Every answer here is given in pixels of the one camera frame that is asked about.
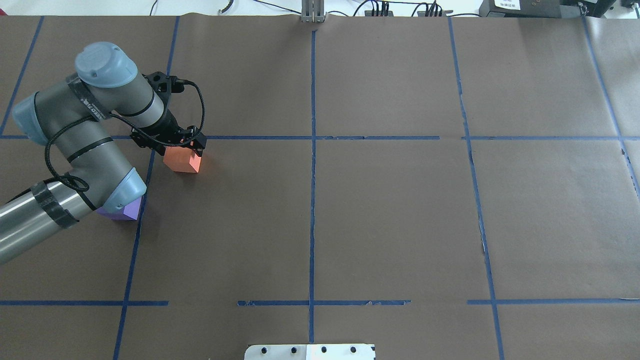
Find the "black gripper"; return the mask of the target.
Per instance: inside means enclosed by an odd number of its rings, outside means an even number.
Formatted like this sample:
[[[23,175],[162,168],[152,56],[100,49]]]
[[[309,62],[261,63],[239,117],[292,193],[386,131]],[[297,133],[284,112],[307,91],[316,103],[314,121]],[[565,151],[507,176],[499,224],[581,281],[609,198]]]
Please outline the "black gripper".
[[[168,109],[152,125],[132,129],[131,139],[140,148],[160,149],[165,146],[179,146],[190,148],[194,152],[204,152],[207,144],[206,135],[203,132],[198,133],[197,126],[181,127]]]

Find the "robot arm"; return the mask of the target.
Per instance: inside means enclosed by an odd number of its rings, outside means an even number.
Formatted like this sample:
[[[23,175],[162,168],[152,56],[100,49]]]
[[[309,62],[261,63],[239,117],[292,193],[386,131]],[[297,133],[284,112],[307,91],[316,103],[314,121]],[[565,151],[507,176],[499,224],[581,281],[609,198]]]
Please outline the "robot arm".
[[[50,178],[41,180],[1,207],[1,263],[7,264],[92,212],[116,213],[147,192],[103,121],[131,128],[140,148],[164,155],[167,148],[201,157],[205,120],[186,128],[169,109],[170,97],[192,80],[156,71],[144,75],[116,44],[99,41],[83,48],[75,72],[13,109],[28,139],[44,147]]]

